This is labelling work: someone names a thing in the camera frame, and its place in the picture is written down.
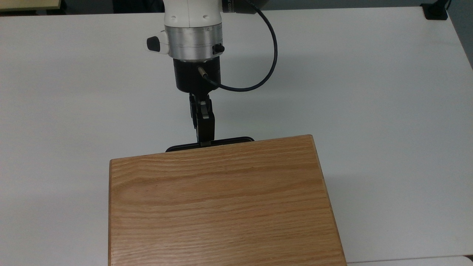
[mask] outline black bracket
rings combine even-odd
[[[209,95],[204,99],[200,99],[192,93],[189,93],[189,102],[191,104],[192,121],[197,133],[197,143],[173,146],[167,149],[166,152],[254,141],[254,139],[250,137],[215,141],[215,116],[212,111],[212,100],[210,100]]]
[[[448,14],[445,5],[449,0],[438,0],[433,4],[420,4],[424,16],[428,20],[447,20]]]
[[[212,100],[209,95],[204,99],[199,99],[189,93],[191,104],[191,117],[197,133],[197,142],[202,147],[210,146],[210,142],[215,138],[215,116],[212,111]]]

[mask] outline silver metal ring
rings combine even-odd
[[[166,26],[169,56],[183,61],[206,61],[221,55],[213,47],[223,42],[222,24],[209,27],[177,28]]]

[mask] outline white tabletop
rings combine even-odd
[[[267,11],[216,138],[312,134],[348,262],[473,254],[473,71],[421,8]],[[224,14],[222,80],[272,43]],[[162,14],[0,18],[0,265],[106,265],[108,162],[195,142]]]

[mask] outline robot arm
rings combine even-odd
[[[246,6],[244,0],[164,0],[164,5],[165,30],[147,39],[148,49],[173,58],[176,86],[190,96],[191,116],[197,132],[196,146],[215,145],[215,117],[209,92],[222,86],[219,56],[225,48],[220,13],[254,12],[248,12],[252,8]]]
[[[164,0],[165,30],[148,39],[148,48],[186,62],[220,56],[224,50],[220,4],[220,0]]]

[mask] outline wooden board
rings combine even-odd
[[[1,0],[0,11],[58,9],[61,0]]]
[[[109,265],[346,265],[311,135],[110,162]]]

